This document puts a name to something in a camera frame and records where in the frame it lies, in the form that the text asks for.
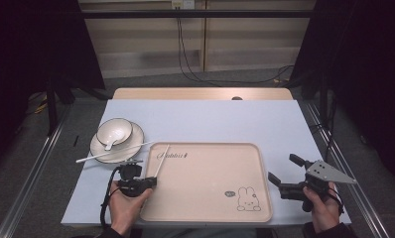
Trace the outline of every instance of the white table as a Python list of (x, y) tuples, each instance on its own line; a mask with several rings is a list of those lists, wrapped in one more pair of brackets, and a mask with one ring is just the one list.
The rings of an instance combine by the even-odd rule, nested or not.
[[(304, 179), (304, 169), (289, 161), (290, 154), (310, 161), (322, 159), (300, 107), (294, 100), (109, 100), (101, 123), (116, 117), (139, 124), (145, 132), (145, 141), (253, 143), (260, 149), (265, 169), (282, 182), (299, 182)], [(148, 153), (149, 146), (145, 146), (137, 159), (146, 161)], [(115, 165), (105, 165), (97, 161), (85, 163), (62, 224), (99, 224), (100, 204), (114, 167)], [(270, 182), (268, 186), (273, 217), (265, 223), (173, 223), (138, 220), (137, 225), (262, 227), (311, 221), (310, 213), (302, 210), (300, 201), (281, 199), (278, 188)], [(109, 223), (109, 212), (106, 215)], [(350, 223), (347, 213), (340, 220)]]

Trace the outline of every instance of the spoon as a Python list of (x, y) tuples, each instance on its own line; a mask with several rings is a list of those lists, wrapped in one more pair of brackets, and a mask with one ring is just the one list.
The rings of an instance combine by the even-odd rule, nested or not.
[(113, 144), (116, 142), (116, 141), (118, 141), (118, 140), (120, 140), (120, 139), (123, 139), (123, 137), (124, 137), (124, 131), (114, 131), (114, 134), (112, 135), (112, 136), (110, 136), (110, 138), (108, 139), (108, 142), (107, 142), (107, 146), (105, 147), (105, 151), (109, 151), (109, 150), (111, 150), (111, 147), (113, 146)]
[(139, 145), (135, 145), (135, 146), (131, 146), (131, 147), (128, 147), (128, 148), (124, 148), (124, 149), (121, 149), (121, 150), (118, 150), (118, 151), (115, 151), (115, 152), (108, 152), (108, 153), (104, 153), (104, 154), (101, 154), (101, 155), (86, 157), (86, 158), (77, 160), (76, 162), (77, 163), (81, 163), (81, 162), (85, 162), (85, 161), (92, 160), (92, 159), (99, 158), (99, 157), (103, 157), (103, 156), (114, 155), (114, 154), (117, 154), (117, 153), (125, 152), (125, 151), (128, 151), (130, 149), (133, 149), (133, 148), (136, 148), (136, 147), (141, 147), (141, 146), (148, 145), (148, 144), (151, 144), (151, 143), (154, 143), (154, 142), (146, 142), (146, 143), (142, 143), (142, 144), (139, 144)]

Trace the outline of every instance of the cable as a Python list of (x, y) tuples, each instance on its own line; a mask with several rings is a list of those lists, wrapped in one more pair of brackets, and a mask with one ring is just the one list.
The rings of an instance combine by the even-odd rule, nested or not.
[[(285, 66), (280, 67), (280, 69), (284, 68), (284, 67), (287, 67), (287, 69), (288, 69), (291, 66), (293, 66), (293, 65), (285, 65)], [(272, 80), (276, 79), (279, 75), (281, 75), (284, 72), (285, 72), (285, 70), (280, 72), (280, 73), (277, 73), (273, 77), (270, 77), (268, 79), (259, 80), (259, 81), (242, 81), (242, 80), (227, 80), (227, 81), (224, 81), (224, 80), (206, 80), (206, 81), (210, 81), (210, 82), (237, 82), (237, 83), (262, 83), (262, 82), (272, 81)]]
[(276, 232), (276, 230), (274, 228), (272, 228), (271, 230), (272, 230), (272, 233), (275, 235), (275, 238), (278, 238), (279, 236), (278, 236), (278, 233)]
[[(195, 81), (195, 82), (205, 82), (205, 83), (208, 83), (208, 84), (210, 84), (210, 85), (220, 87), (220, 85), (217, 85), (217, 84), (215, 84), (215, 83), (212, 83), (212, 82), (209, 82), (209, 81), (205, 81), (205, 80), (200, 79), (198, 76), (196, 76), (196, 75), (192, 72), (192, 69), (191, 69), (191, 67), (190, 67), (190, 65), (189, 65), (188, 57), (186, 56), (185, 42), (183, 41), (182, 20), (181, 20), (180, 18), (177, 19), (177, 27), (178, 27), (178, 35), (179, 35), (179, 65), (180, 65), (180, 70), (182, 71), (182, 74), (183, 74), (187, 79), (189, 79), (189, 80), (191, 80), (191, 81)], [(189, 72), (190, 72), (196, 79), (193, 79), (193, 78), (188, 77), (188, 76), (186, 75), (186, 73), (183, 71), (183, 67), (182, 67), (182, 58), (181, 58), (181, 55), (182, 55), (182, 54), (181, 54), (181, 51), (182, 51), (182, 48), (183, 48), (183, 55), (184, 55), (184, 57), (185, 57), (186, 65), (188, 66)]]
[(322, 128), (324, 128), (324, 124), (323, 123), (319, 123), (319, 124), (315, 124), (315, 125), (309, 126), (309, 129), (312, 132), (312, 135), (315, 135)]
[(332, 198), (337, 203), (337, 205), (339, 206), (339, 209), (338, 209), (339, 215), (343, 214), (343, 200), (342, 200), (342, 197), (340, 196), (340, 194), (335, 189), (333, 189), (333, 188), (329, 188), (329, 189), (332, 190), (339, 197), (339, 199), (337, 199), (336, 196), (333, 196), (333, 195), (328, 193), (328, 196), (330, 198)]
[(113, 172), (111, 173), (110, 180), (108, 181), (107, 191), (105, 192), (105, 196), (104, 196), (104, 201), (101, 204), (101, 212), (99, 214), (99, 220), (101, 222), (101, 226), (102, 226), (103, 230), (105, 230), (109, 227), (109, 225), (105, 223), (105, 210), (107, 209), (108, 201), (110, 200), (111, 195), (114, 193), (114, 191), (117, 190), (116, 189), (110, 193), (111, 184), (113, 183), (114, 174), (116, 174), (116, 172), (120, 171), (120, 169), (121, 169), (121, 167), (116, 167), (113, 170)]
[(329, 118), (327, 123), (330, 122), (330, 128), (329, 128), (329, 137), (328, 137), (328, 145), (325, 150), (325, 158), (324, 161), (327, 163), (328, 162), (328, 156), (329, 156), (329, 149), (331, 146), (331, 141), (333, 139), (333, 129), (334, 129), (334, 114), (336, 113), (336, 97), (333, 95), (332, 96), (332, 101), (330, 103), (330, 112), (329, 112)]
[[(229, 82), (229, 83), (262, 83), (262, 82), (268, 82), (268, 81), (272, 81), (274, 79), (276, 79), (277, 77), (279, 77), (281, 74), (283, 74), (284, 72), (286, 72), (289, 68), (293, 67), (293, 64), (290, 65), (285, 65), (282, 66), (280, 68), (278, 68), (278, 72), (275, 76), (268, 78), (268, 79), (264, 79), (264, 80), (259, 80), (259, 81), (244, 81), (244, 80), (203, 80), (201, 78), (199, 78), (197, 75), (194, 74), (194, 72), (192, 71), (190, 65), (189, 65), (189, 60), (188, 57), (186, 55), (186, 48), (185, 48), (185, 42), (183, 40), (183, 27), (182, 27), (182, 20), (180, 18), (177, 19), (177, 26), (178, 26), (178, 36), (179, 36), (179, 65), (180, 65), (180, 70), (182, 71), (182, 74), (189, 80), (191, 81), (195, 81), (195, 82), (204, 82), (204, 83), (208, 83), (210, 85), (213, 86), (217, 86), (217, 87), (221, 87), (221, 85), (216, 84), (216, 82)], [(189, 69), (189, 72), (194, 76), (194, 78), (191, 78), (189, 76), (186, 75), (186, 73), (183, 71), (183, 66), (182, 66), (182, 57), (181, 57), (181, 52), (183, 52), (185, 61), (186, 61), (186, 65)]]
[(114, 194), (114, 192), (116, 192), (117, 190), (120, 190), (120, 187), (117, 187), (116, 189), (114, 189), (113, 191), (111, 191), (110, 193), (110, 197)]

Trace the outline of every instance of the wooden tray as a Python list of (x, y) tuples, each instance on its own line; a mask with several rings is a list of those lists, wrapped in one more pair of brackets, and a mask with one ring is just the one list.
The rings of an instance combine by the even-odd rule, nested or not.
[(266, 222), (271, 201), (259, 149), (248, 143), (157, 143), (146, 177), (167, 153), (141, 218), (147, 221)]

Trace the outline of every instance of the hand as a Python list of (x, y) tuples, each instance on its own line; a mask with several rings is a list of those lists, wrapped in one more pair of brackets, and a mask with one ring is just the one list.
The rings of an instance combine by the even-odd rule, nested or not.
[[(118, 188), (117, 181), (111, 184), (110, 191)], [(151, 195), (152, 189), (146, 189), (140, 196), (125, 196), (120, 189), (114, 191), (108, 202), (111, 213), (111, 228), (122, 236), (126, 236), (129, 229), (139, 216), (141, 207)]]
[[(329, 187), (334, 188), (333, 182), (329, 182)], [(328, 196), (324, 201), (322, 201), (317, 193), (306, 186), (303, 188), (303, 193), (313, 203), (313, 226), (315, 227), (315, 232), (317, 234), (329, 230), (339, 224), (339, 206), (336, 201)], [(329, 190), (329, 194), (336, 196), (334, 191), (331, 189)]]

